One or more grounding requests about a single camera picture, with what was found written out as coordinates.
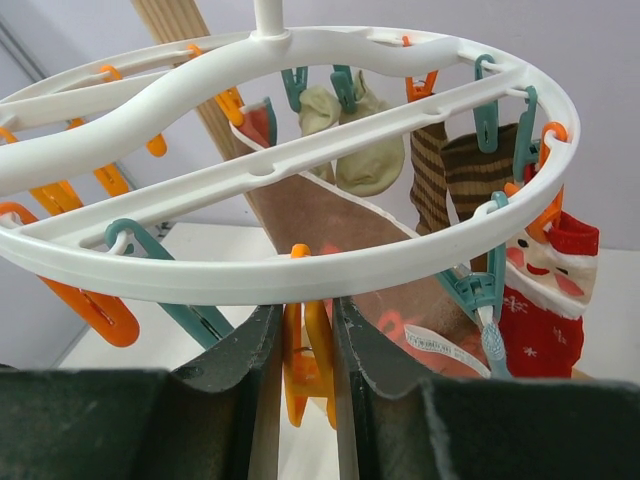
red christmas sock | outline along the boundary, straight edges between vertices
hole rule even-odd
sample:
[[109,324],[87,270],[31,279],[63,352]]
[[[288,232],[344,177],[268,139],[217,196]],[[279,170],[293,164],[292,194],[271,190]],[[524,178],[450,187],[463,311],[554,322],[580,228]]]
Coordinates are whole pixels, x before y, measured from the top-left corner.
[[595,283],[599,231],[566,213],[540,244],[507,242],[500,331],[516,377],[571,377],[582,353],[582,314]]

clothing tag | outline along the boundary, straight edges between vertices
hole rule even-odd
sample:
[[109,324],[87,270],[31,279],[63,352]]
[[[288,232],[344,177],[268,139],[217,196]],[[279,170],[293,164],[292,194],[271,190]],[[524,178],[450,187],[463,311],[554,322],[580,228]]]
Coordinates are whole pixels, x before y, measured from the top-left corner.
[[464,363],[484,378],[491,377],[491,372],[480,360],[436,332],[416,325],[405,325],[404,333],[407,337],[407,343],[413,348],[423,352],[446,355]]

orange clothespin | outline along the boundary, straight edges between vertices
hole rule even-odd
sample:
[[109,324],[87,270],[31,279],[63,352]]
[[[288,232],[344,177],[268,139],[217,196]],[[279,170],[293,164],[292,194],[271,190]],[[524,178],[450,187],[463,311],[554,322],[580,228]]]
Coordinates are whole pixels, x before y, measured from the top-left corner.
[[[81,118],[74,118],[69,123],[67,130],[71,130],[72,128],[76,128],[81,125],[84,125],[84,120]],[[98,168],[93,171],[93,174],[96,176],[102,187],[112,197],[117,197],[118,195],[122,195],[129,191],[127,181],[122,178],[122,175],[120,175],[120,172],[113,164]]]
[[[402,43],[405,47],[411,46],[409,37],[406,35],[402,37]],[[407,101],[411,103],[416,100],[427,98],[433,95],[433,88],[436,85],[437,78],[438,78],[437,70],[427,75],[427,78],[424,81],[424,85],[416,85],[413,81],[413,78],[411,77],[405,78],[405,85],[407,88]]]
[[[18,141],[15,135],[3,127],[0,127],[0,137],[4,138],[7,143]],[[70,212],[82,207],[82,201],[66,180],[32,188],[29,192],[51,215]]]
[[[311,255],[306,245],[295,245],[292,258]],[[304,321],[310,348],[302,346],[302,305],[289,304],[284,309],[283,372],[289,421],[295,427],[309,397],[327,399],[329,423],[336,428],[336,398],[333,386],[333,340],[331,323],[322,300],[305,302]]]
[[[0,216],[8,213],[17,215],[23,225],[38,221],[20,204],[1,203]],[[48,278],[38,278],[111,345],[128,347],[137,340],[140,333],[138,321],[119,298],[87,292]]]
[[[104,79],[105,82],[122,80],[122,75],[113,65],[103,65],[100,71],[109,74],[109,76]],[[161,133],[147,142],[147,150],[149,150],[149,153],[154,157],[162,157],[167,153],[167,142],[164,141]]]
[[[558,122],[547,123],[542,129],[542,139],[540,142],[540,158],[538,160],[539,168],[542,168],[549,158],[549,147],[544,141],[547,132],[552,131],[555,133],[555,137],[561,142],[566,142],[569,139],[569,134],[566,128]],[[520,187],[513,183],[507,183],[504,187],[505,193],[511,197],[520,190]],[[549,223],[554,226],[558,226],[560,222],[560,214],[562,213],[562,203],[564,198],[564,187],[560,189],[556,198],[553,199],[551,205],[549,205],[542,214],[540,214],[528,227],[527,233],[531,235],[536,242],[544,244],[548,243],[547,234],[545,228]]]
[[[197,45],[187,45],[187,49],[191,50],[191,58],[196,58],[202,55],[202,50]],[[236,87],[225,90],[215,96],[216,103],[227,120],[231,122],[234,127],[241,127],[244,125],[244,114],[240,109],[244,107],[244,102],[240,96],[240,92]]]

brown striped sock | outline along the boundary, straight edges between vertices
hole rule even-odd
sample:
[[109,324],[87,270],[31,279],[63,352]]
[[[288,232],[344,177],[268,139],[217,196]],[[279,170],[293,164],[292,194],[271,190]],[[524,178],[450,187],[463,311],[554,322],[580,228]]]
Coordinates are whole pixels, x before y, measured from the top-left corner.
[[[517,124],[498,130],[498,149],[482,153],[475,133],[464,135],[445,145],[440,156],[444,165],[447,187],[461,222],[470,219],[476,208],[491,199],[513,181],[513,152]],[[471,261],[474,271],[486,271],[486,256]]]
[[426,235],[447,228],[447,183],[440,149],[447,143],[444,122],[427,125],[411,133],[413,186],[411,203],[420,220],[416,232]]

white wall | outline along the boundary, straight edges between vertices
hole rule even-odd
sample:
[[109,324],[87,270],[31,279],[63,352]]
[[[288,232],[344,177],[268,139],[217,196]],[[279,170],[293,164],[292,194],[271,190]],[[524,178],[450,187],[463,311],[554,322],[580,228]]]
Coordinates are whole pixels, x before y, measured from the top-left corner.
[[[128,0],[111,0],[99,12],[96,5],[84,0],[0,2],[2,14],[50,73],[152,44]],[[253,27],[249,0],[202,0],[199,5],[213,33]],[[288,25],[369,24],[449,33],[502,48],[542,68],[567,90],[583,122],[583,140],[566,187],[566,209],[600,227],[604,246],[640,248],[635,140],[640,6],[635,0],[617,0],[615,7],[595,0],[285,0],[285,16]],[[469,69],[453,69],[441,75],[439,85],[461,83],[470,75]],[[392,104],[404,101],[401,79],[368,78],[379,96]],[[328,84],[328,70],[312,69],[310,83],[316,81]],[[241,92],[246,101],[272,98],[280,141],[299,134],[278,74],[243,85]],[[522,108],[521,101],[504,102],[501,118],[515,121]],[[471,127],[469,113],[451,122],[450,133],[466,133]],[[170,155],[154,159],[140,151],[124,160],[143,185],[219,161],[193,113],[166,136]],[[376,201],[413,225],[410,181],[406,168],[401,181]],[[189,219],[255,224],[241,198],[195,212]]]
[[[3,48],[0,48],[0,66],[0,96],[30,84]],[[104,198],[90,176],[75,179],[73,185],[88,201]],[[12,195],[2,201],[21,203],[41,218],[46,215],[29,193]],[[50,367],[84,328],[84,322],[35,275],[3,258],[0,258],[0,299],[0,363],[18,368]]]

